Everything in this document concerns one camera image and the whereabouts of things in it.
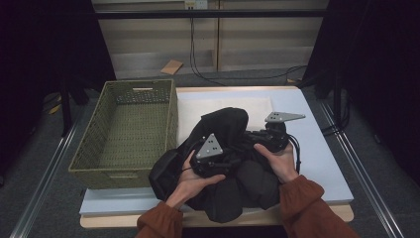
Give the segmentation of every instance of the wicker basket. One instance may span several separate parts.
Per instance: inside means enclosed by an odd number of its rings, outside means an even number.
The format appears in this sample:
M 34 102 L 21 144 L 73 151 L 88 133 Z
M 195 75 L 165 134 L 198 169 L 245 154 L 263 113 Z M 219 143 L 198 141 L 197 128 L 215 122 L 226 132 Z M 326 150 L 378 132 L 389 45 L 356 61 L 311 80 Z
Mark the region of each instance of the wicker basket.
M 106 82 L 68 170 L 91 189 L 150 186 L 177 125 L 172 79 Z

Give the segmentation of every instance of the brown sleeve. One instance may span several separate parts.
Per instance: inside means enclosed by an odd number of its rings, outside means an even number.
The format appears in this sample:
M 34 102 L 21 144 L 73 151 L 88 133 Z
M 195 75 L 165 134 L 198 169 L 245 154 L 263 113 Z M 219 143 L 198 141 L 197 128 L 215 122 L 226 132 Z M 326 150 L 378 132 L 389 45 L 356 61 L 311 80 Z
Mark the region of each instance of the brown sleeve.
M 156 207 L 139 217 L 137 227 L 139 233 L 136 238 L 180 238 L 182 236 L 182 212 L 161 201 Z
M 295 237 L 359 237 L 321 198 L 324 189 L 304 176 L 280 186 L 284 229 Z

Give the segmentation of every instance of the black camera rig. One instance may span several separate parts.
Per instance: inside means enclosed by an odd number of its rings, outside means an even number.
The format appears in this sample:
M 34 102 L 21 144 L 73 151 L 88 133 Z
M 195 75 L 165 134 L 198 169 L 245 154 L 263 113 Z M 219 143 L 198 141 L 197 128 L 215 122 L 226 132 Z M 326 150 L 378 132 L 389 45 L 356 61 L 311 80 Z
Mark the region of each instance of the black camera rig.
M 252 144 L 262 144 L 273 153 L 278 153 L 286 148 L 289 142 L 296 150 L 296 170 L 300 167 L 300 148 L 297 140 L 287 134 L 284 122 L 304 118 L 302 114 L 291 114 L 284 112 L 271 112 L 265 118 L 265 130 L 246 131 L 244 136 Z M 240 163 L 238 160 L 226 162 L 223 160 L 224 150 L 220 146 L 214 134 L 204 141 L 201 148 L 196 150 L 191 158 L 190 165 L 194 172 L 201 177 L 209 178 L 214 175 L 226 175 L 231 168 Z

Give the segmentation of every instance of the hand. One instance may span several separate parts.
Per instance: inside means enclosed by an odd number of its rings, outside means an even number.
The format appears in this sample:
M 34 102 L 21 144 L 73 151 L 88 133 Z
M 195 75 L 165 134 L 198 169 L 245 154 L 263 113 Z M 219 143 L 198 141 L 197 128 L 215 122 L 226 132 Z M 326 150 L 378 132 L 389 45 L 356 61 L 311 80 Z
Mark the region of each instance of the hand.
M 167 205 L 176 209 L 179 209 L 179 207 L 188 199 L 196 196 L 205 186 L 225 179 L 224 175 L 216 175 L 211 178 L 202 178 L 196 175 L 189 164 L 193 154 L 194 151 L 192 151 L 185 160 L 182 166 L 183 172 L 179 177 L 178 186 L 166 201 Z
M 272 153 L 261 144 L 255 144 L 254 148 L 268 159 L 272 170 L 281 183 L 287 183 L 299 176 L 294 168 L 293 146 L 290 143 L 278 153 Z

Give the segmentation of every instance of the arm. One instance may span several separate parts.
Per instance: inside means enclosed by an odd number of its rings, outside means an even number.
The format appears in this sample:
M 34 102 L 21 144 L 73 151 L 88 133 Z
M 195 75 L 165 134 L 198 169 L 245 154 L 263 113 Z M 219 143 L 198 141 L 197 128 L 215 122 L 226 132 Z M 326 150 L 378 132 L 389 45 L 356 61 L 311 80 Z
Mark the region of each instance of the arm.
M 182 166 L 178 186 L 166 202 L 160 202 L 156 207 L 147 211 L 137 220 L 139 233 L 136 238 L 147 237 L 176 237 L 182 236 L 182 212 L 179 208 L 185 201 L 196 196 L 205 186 L 223 180 L 225 176 L 217 175 L 202 178 L 191 170 L 189 161 L 191 152 Z
M 256 144 L 268 159 L 280 186 L 280 214 L 289 237 L 359 237 L 321 198 L 324 189 L 294 168 L 293 146 L 272 153 Z

